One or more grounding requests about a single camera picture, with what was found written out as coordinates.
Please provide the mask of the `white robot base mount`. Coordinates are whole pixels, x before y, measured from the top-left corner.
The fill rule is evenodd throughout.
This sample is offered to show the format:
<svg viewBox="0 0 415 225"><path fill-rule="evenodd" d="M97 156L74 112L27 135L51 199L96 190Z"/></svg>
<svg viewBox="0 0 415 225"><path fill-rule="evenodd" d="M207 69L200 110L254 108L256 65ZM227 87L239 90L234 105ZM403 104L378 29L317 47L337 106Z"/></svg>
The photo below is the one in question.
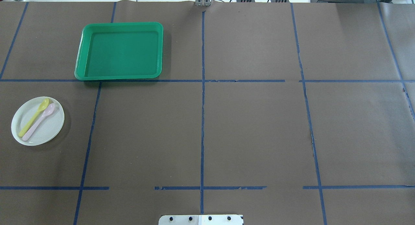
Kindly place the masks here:
<svg viewBox="0 0 415 225"><path fill-rule="evenodd" d="M213 215L164 215L159 225L243 225L243 215L213 214Z"/></svg>

